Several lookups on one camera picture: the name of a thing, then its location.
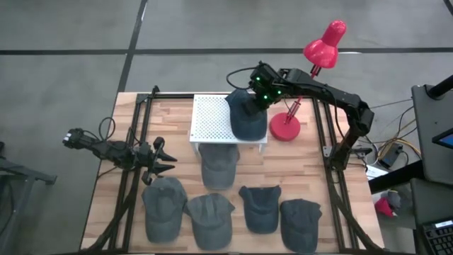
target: concrete floor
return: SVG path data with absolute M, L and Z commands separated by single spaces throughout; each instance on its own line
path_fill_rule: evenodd
M 146 0 L 0 0 L 0 50 L 126 50 L 141 1 Z M 137 49 L 300 48 L 336 18 L 348 25 L 340 47 L 453 47 L 453 18 L 440 0 L 148 0 L 142 18 Z M 436 84 L 451 75 L 452 58 L 451 50 L 341 54 L 337 67 L 322 70 L 319 81 L 377 106 L 410 98 L 413 85 Z M 15 254 L 78 249 L 99 160 L 87 151 L 65 149 L 62 138 L 69 128 L 96 130 L 111 115 L 125 59 L 1 53 L 4 155 L 58 175 L 54 186 L 36 185 Z M 301 54 L 136 55 L 125 90 L 158 85 L 162 91 L 230 91 L 225 75 L 259 60 L 275 68 L 311 68 Z M 246 74 L 234 81 L 246 81 Z M 390 138 L 398 121 L 387 124 L 409 106 L 374 109 L 369 137 Z M 403 124 L 412 119 L 409 113 Z M 407 139 L 418 146 L 416 132 Z M 413 251 L 411 230 L 383 221 L 382 232 L 390 250 Z

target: gray baseball cap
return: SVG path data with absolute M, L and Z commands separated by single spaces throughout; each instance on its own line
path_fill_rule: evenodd
M 187 194 L 174 177 L 156 178 L 142 193 L 148 240 L 172 242 L 179 235 Z
M 200 144 L 201 176 L 206 188 L 224 190 L 233 186 L 239 160 L 237 144 Z
M 258 234 L 270 234 L 278 227 L 278 198 L 282 193 L 279 186 L 269 188 L 247 188 L 242 186 L 239 195 L 243 199 L 243 210 L 247 228 Z
M 303 199 L 283 201 L 280 205 L 280 230 L 283 244 L 293 252 L 313 254 L 318 246 L 318 221 L 321 206 Z
M 233 135 L 241 140 L 256 141 L 266 136 L 268 129 L 268 112 L 262 110 L 249 115 L 243 104 L 253 99 L 246 90 L 236 89 L 225 100 L 230 110 L 230 123 Z
M 233 227 L 231 212 L 234 206 L 218 193 L 202 195 L 190 200 L 184 212 L 192 218 L 195 241 L 203 250 L 222 249 L 231 242 Z

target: wooden table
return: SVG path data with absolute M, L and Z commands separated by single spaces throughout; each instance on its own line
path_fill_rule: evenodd
M 127 129 L 132 122 L 136 95 L 136 93 L 118 94 L 113 113 L 113 118 L 117 123 L 115 134 L 112 137 L 113 140 L 125 140 Z M 175 163 L 174 169 L 164 172 L 163 175 L 177 177 L 183 184 L 189 199 L 210 192 L 203 186 L 200 160 L 193 153 L 189 143 L 192 105 L 192 99 L 154 99 L 147 133 L 147 141 L 149 142 L 154 141 L 157 136 L 164 137 L 166 153 L 177 158 L 178 162 Z M 274 114 L 286 111 L 287 108 L 283 102 L 273 105 L 268 109 L 268 120 Z M 345 133 L 348 129 L 345 114 L 341 109 L 338 109 L 338 114 L 340 126 Z M 291 252 L 282 243 L 280 228 L 272 234 L 253 234 L 248 231 L 243 214 L 243 201 L 238 194 L 242 186 L 266 187 L 275 185 L 280 185 L 282 188 L 280 201 L 303 198 L 321 205 L 323 215 L 319 220 L 319 242 L 316 252 L 338 251 L 311 99 L 302 101 L 297 118 L 301 124 L 301 132 L 291 142 L 279 142 L 269 135 L 264 155 L 259 155 L 257 146 L 240 146 L 241 159 L 238 162 L 234 185 L 229 190 L 220 192 L 236 207 L 232 213 L 233 238 L 231 244 L 219 252 Z M 329 140 L 327 128 L 325 130 L 326 139 Z M 104 161 L 101 164 L 99 174 L 111 169 L 112 166 L 112 163 Z M 97 181 L 81 248 L 89 247 L 94 243 L 110 222 L 115 211 L 120 175 L 121 171 L 115 170 Z M 363 167 L 350 165 L 345 170 L 345 179 L 353 215 L 370 238 L 379 246 L 384 247 Z M 190 218 L 185 214 L 183 215 L 180 235 L 173 244 L 159 245 L 148 241 L 144 224 L 145 210 L 141 197 L 144 188 L 145 185 L 140 181 L 129 252 L 204 252 L 198 249 L 193 237 Z M 341 217 L 341 225 L 348 247 L 348 229 L 345 219 L 343 216 Z M 124 222 L 120 224 L 118 246 L 121 245 L 122 241 L 122 228 L 124 228 Z

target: white pegboard stand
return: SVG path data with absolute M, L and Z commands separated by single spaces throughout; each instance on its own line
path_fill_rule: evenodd
M 258 145 L 262 154 L 268 143 L 268 134 L 258 141 L 237 139 L 231 131 L 228 95 L 194 95 L 192 124 L 189 141 L 194 153 L 198 154 L 200 143 Z

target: red desk lamp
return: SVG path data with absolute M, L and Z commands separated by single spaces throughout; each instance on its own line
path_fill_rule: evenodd
M 346 24 L 336 20 L 329 24 L 321 39 L 314 40 L 304 48 L 305 57 L 313 63 L 311 78 L 318 76 L 321 68 L 332 68 L 338 58 L 337 44 L 346 33 Z M 280 141 L 291 141 L 299 135 L 300 123 L 295 117 L 300 107 L 300 96 L 287 113 L 278 113 L 269 123 L 270 133 Z

